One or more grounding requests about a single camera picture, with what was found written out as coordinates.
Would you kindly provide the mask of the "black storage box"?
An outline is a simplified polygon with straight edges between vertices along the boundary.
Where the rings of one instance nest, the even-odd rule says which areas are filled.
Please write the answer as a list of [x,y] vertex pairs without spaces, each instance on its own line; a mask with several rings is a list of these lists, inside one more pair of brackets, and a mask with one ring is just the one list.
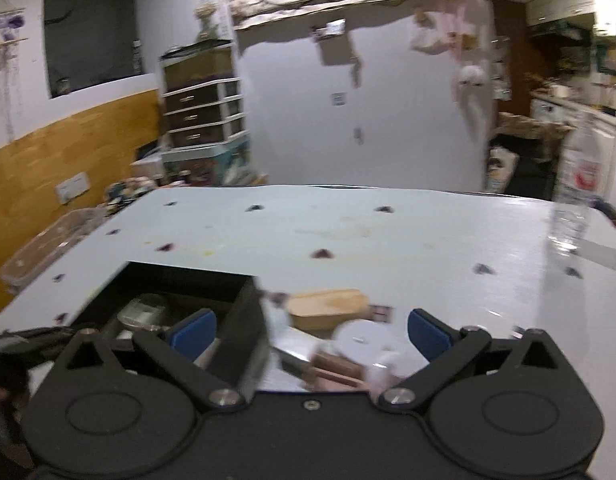
[[153,332],[247,400],[269,357],[261,295],[247,274],[129,261],[70,326],[109,338],[124,330]]

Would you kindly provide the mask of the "wooden oval brush block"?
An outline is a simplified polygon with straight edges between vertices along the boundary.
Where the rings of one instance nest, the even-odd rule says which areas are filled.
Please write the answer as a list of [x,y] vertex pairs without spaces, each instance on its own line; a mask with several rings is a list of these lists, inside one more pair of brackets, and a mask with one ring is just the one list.
[[290,296],[286,310],[294,328],[319,332],[357,318],[368,318],[371,305],[358,289],[331,289]]

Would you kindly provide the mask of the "clear plastic storage bin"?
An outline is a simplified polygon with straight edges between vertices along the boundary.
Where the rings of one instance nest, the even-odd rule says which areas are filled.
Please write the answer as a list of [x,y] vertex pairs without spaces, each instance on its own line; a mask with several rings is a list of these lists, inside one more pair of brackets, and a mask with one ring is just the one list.
[[38,233],[2,265],[0,278],[7,290],[18,295],[71,247],[101,226],[106,216],[103,206],[76,209]]

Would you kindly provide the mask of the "painted teal cabinet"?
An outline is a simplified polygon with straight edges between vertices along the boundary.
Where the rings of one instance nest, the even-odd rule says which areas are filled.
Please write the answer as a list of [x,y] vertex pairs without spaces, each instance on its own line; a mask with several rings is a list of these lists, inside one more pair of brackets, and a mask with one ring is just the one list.
[[161,160],[167,177],[192,186],[242,185],[256,177],[248,133],[223,143],[172,148]]

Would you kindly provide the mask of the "clear plastic water bottle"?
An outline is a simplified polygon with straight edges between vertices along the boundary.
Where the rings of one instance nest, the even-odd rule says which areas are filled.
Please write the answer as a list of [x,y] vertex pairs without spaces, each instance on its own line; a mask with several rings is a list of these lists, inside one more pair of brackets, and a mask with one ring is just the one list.
[[601,169],[594,115],[581,113],[576,128],[565,139],[553,191],[548,239],[557,254],[577,252],[589,225]]

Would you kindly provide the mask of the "white washing machine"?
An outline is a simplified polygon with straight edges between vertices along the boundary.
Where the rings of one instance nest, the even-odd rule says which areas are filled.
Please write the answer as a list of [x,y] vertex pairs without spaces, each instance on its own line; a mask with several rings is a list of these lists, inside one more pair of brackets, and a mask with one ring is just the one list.
[[616,117],[600,112],[595,108],[579,104],[570,100],[553,98],[539,92],[530,93],[530,116],[545,122],[559,122],[560,124],[576,127],[582,114],[590,113],[594,116],[594,131],[602,155],[612,160],[616,148]]

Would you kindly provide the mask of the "white plastic drawer unit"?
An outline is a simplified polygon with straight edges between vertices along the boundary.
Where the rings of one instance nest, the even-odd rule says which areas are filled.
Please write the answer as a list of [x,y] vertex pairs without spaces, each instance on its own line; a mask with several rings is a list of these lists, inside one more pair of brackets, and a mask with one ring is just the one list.
[[213,79],[163,96],[166,134],[174,148],[215,145],[247,131],[238,78]]

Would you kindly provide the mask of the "white sheep plush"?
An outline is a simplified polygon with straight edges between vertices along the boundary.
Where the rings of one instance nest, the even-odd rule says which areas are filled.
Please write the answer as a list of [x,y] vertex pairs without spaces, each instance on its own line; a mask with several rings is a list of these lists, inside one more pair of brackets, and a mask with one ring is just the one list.
[[487,81],[486,72],[477,64],[466,64],[459,70],[457,83],[460,86],[483,87]]

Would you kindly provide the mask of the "glass fish tank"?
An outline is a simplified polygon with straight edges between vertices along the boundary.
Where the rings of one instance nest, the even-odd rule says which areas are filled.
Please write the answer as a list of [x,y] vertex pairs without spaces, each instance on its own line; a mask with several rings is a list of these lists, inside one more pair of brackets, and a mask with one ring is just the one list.
[[207,39],[168,50],[159,58],[167,91],[234,76],[232,41]]

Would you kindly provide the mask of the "dried flower vase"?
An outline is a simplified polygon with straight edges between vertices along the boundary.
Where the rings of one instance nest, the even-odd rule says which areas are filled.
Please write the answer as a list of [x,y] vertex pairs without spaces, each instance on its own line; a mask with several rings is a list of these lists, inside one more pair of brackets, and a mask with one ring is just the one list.
[[201,28],[197,35],[198,41],[216,39],[218,37],[218,25],[213,18],[217,11],[218,6],[213,1],[201,0],[197,4],[194,14]]

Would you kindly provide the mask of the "white wall socket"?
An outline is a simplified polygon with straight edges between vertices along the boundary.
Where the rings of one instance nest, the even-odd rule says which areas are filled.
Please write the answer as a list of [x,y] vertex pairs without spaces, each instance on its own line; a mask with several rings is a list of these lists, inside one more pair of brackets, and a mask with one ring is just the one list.
[[80,174],[65,180],[55,186],[55,193],[58,199],[58,203],[66,205],[75,198],[85,194],[91,188],[90,179],[86,172],[82,171]]

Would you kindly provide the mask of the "dark wall window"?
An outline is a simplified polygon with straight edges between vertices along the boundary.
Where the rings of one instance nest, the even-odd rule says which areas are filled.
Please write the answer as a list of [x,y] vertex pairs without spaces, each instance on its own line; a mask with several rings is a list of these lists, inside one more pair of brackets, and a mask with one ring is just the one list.
[[53,98],[144,73],[135,0],[44,0]]

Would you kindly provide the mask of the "macrame wall hanger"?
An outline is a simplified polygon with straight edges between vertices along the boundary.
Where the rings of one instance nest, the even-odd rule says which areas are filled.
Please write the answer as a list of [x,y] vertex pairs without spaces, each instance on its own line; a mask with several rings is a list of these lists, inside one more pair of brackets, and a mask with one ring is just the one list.
[[0,146],[15,140],[12,102],[19,100],[19,47],[27,40],[21,32],[25,24],[23,9],[0,11]]

